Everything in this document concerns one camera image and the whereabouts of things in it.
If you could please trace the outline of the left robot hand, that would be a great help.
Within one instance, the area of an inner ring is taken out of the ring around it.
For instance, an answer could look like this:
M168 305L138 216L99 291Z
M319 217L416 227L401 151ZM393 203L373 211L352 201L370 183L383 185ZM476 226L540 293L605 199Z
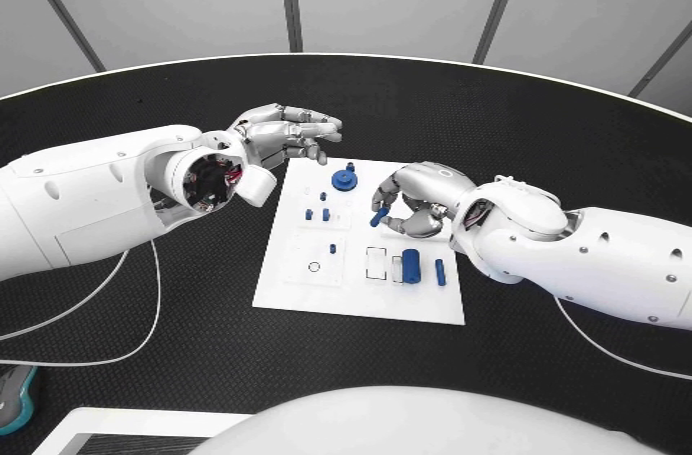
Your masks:
M328 164L319 140L342 140L344 122L328 114L277 103L246 111L228 128L238 135L251 164L267 170L290 158L308 158Z

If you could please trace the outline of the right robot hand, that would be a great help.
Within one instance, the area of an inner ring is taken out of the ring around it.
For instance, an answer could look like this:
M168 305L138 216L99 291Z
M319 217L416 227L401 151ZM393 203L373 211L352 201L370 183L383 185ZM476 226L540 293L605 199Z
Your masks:
M461 200L475 188L471 178L443 164L426 161L406 165L380 184L373 211L390 209L403 198L413 214L407 219L387 215L380 223L411 238L433 237L442 232L445 221L455 219Z

